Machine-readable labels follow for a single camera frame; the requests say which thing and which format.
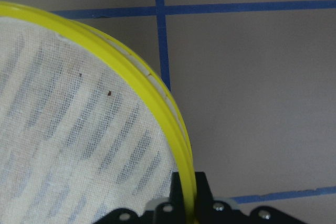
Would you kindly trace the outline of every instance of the white fabric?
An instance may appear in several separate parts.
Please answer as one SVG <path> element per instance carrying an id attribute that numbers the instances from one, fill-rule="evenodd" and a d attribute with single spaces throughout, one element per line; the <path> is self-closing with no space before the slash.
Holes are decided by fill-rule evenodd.
<path id="1" fill-rule="evenodd" d="M 169 194 L 175 161 L 134 91 L 53 31 L 0 17 L 0 224 L 93 223 Z"/>

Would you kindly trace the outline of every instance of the woven mesh cloth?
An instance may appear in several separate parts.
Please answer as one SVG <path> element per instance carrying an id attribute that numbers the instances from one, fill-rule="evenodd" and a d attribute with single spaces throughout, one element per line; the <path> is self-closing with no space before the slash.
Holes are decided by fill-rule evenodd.
<path id="1" fill-rule="evenodd" d="M 176 169 L 157 121 L 97 57 L 0 17 L 0 224 L 141 214 Z"/>

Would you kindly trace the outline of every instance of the screw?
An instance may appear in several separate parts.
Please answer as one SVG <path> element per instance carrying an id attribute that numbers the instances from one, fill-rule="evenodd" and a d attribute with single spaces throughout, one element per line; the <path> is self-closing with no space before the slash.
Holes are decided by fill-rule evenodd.
<path id="1" fill-rule="evenodd" d="M 164 205 L 164 206 L 162 207 L 162 210 L 163 210 L 164 212 L 171 212 L 171 211 L 173 211 L 173 206 L 172 206 L 172 205 L 169 205 L 169 204 Z"/>
<path id="2" fill-rule="evenodd" d="M 119 215 L 119 220 L 121 221 L 127 221 L 131 218 L 131 215 L 127 212 L 123 212 L 121 215 Z"/>
<path id="3" fill-rule="evenodd" d="M 212 205 L 213 209 L 215 209 L 216 211 L 224 211 L 224 204 L 221 202 L 215 202 Z"/>
<path id="4" fill-rule="evenodd" d="M 271 214 L 266 210 L 260 210 L 258 215 L 261 219 L 264 220 L 269 220 L 271 218 Z"/>

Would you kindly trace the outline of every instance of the blue grid line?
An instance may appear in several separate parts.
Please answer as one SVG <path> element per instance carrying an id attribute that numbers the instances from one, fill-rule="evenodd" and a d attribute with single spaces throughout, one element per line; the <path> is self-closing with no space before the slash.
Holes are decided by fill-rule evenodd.
<path id="1" fill-rule="evenodd" d="M 303 198 L 311 196 L 321 196 L 336 194 L 336 186 L 332 187 L 321 187 L 315 190 L 304 190 L 304 191 L 283 191 L 279 193 L 272 193 L 267 195 L 249 195 L 249 196 L 239 196 L 233 197 L 235 201 L 239 204 L 246 204 L 252 202 L 263 202 L 263 201 L 273 201 L 281 199 L 294 199 Z"/>
<path id="2" fill-rule="evenodd" d="M 175 6 L 148 6 L 128 8 L 84 9 L 84 10 L 57 10 L 54 14 L 69 19 L 80 18 L 112 18 L 155 16 L 160 14 L 203 14 L 203 13 L 237 13 L 261 12 L 272 10 L 309 10 L 309 9 L 335 9 L 336 0 L 317 1 L 286 1 L 286 2 L 257 2 L 233 4 L 205 4 L 205 5 L 175 5 Z"/>
<path id="3" fill-rule="evenodd" d="M 169 74 L 169 58 L 168 58 L 168 42 L 164 0 L 155 0 L 156 4 L 156 23 L 157 37 L 159 40 L 160 70 L 161 79 L 170 90 L 170 74 Z"/>

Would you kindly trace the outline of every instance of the blue line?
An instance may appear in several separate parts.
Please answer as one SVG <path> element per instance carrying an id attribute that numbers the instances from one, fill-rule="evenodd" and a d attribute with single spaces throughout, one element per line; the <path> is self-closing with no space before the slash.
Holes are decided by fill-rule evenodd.
<path id="1" fill-rule="evenodd" d="M 336 8 L 336 0 L 166 6 L 166 15 Z"/>
<path id="2" fill-rule="evenodd" d="M 235 201 L 239 204 L 252 203 L 252 202 L 262 202 L 262 201 L 272 201 L 281 199 L 294 199 L 302 197 L 320 196 L 336 194 L 336 186 L 332 187 L 322 187 L 315 190 L 304 190 L 304 191 L 284 191 L 280 193 L 273 193 L 267 195 L 250 195 L 250 196 L 239 196 L 233 197 Z"/>
<path id="3" fill-rule="evenodd" d="M 155 4 L 156 23 L 158 26 L 157 36 L 159 40 L 161 79 L 170 90 L 169 58 L 164 0 L 155 0 Z"/>
<path id="4" fill-rule="evenodd" d="M 112 17 L 135 17 L 153 16 L 156 14 L 155 6 L 130 7 L 130 8 L 108 8 L 88 10 L 57 10 L 53 12 L 59 16 L 69 19 L 80 18 L 112 18 Z"/>

